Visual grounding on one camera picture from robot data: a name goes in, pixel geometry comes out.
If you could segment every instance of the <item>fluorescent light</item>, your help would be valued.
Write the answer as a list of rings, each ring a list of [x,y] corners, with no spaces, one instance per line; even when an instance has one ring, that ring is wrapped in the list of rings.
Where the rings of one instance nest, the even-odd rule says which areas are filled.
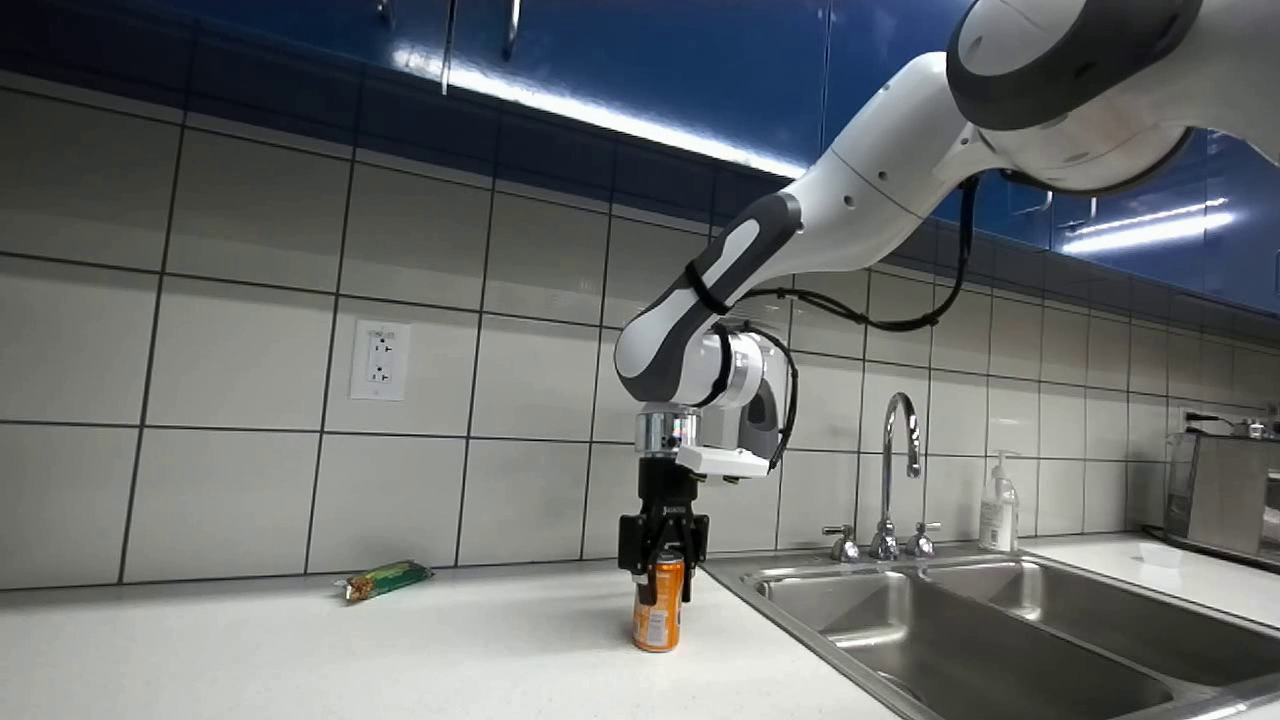
[[[1151,246],[1186,246],[1202,239],[1202,232],[1235,225],[1235,211],[1224,211],[1224,197],[1202,206],[1180,206],[1169,211],[1125,215],[1106,225],[1083,225],[1067,232],[1062,258],[1105,258]]]
[[[441,55],[429,55],[418,48],[396,48],[392,64],[400,72],[408,72],[408,78],[443,82]],[[762,151],[753,151],[753,147],[739,147],[739,144],[690,134],[690,128],[677,128],[677,126],[662,126],[662,119],[642,119],[642,118],[632,118],[632,114],[583,102],[583,96],[565,96],[565,93],[549,93],[549,87],[536,87],[536,84],[486,78],[483,68],[462,64],[462,61],[447,64],[447,84],[481,93],[481,96],[495,96],[495,102],[508,102],[508,104],[525,104],[525,107],[536,107],[536,114],[569,118],[569,119],[579,119],[579,126],[597,126],[597,128],[609,128],[609,134],[639,137],[639,140],[651,140],[651,144],[666,144],[666,147],[682,147],[682,151],[697,151],[697,158],[713,158],[713,161],[722,161],[722,165],[761,169],[761,172],[773,172],[773,178],[801,178],[802,172],[802,165],[791,165],[791,161],[780,161],[780,158],[762,158]]]

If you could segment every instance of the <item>backsplash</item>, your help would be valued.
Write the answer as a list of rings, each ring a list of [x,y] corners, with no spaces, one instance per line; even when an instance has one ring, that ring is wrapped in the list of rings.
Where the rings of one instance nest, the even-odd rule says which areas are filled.
[[[0,78],[0,590],[597,560],[635,511],[619,324],[708,230],[363,147]],[[802,278],[877,315],[919,273]],[[1032,536],[1158,511],[1182,410],[1256,414],[1276,349],[969,288],[883,337],[761,299],[801,428],[708,484],[713,551],[824,544],[879,505],[883,402],[922,416],[929,516],[974,534],[1014,451]],[[355,324],[408,329],[403,402],[355,402]],[[919,481],[896,481],[917,529]]]

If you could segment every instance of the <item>electrical outlet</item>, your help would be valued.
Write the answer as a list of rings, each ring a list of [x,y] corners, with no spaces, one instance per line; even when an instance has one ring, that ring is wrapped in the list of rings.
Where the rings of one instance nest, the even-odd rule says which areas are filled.
[[[411,329],[403,324],[355,324],[352,396],[403,402]]]

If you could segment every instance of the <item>kitchen counter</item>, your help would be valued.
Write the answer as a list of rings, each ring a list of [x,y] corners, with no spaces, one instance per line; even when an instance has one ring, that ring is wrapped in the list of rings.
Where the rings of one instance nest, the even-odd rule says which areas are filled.
[[[1032,551],[1280,627],[1270,574],[1144,540]],[[337,581],[8,593],[0,716],[891,716],[705,574],[690,593],[666,656],[629,645],[609,565],[441,574],[360,608]]]

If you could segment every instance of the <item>sink basin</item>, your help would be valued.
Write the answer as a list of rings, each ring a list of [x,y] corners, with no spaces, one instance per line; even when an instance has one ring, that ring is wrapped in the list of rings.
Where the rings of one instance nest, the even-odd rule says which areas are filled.
[[[1052,565],[994,560],[936,570],[929,581],[1174,681],[1242,685],[1280,674],[1280,645],[1269,632]]]
[[[940,716],[1125,716],[1173,701],[1169,685],[1140,668],[913,574],[809,574],[762,581],[761,596]]]
[[[1032,557],[708,565],[901,716],[1224,716],[1280,696],[1280,637]]]

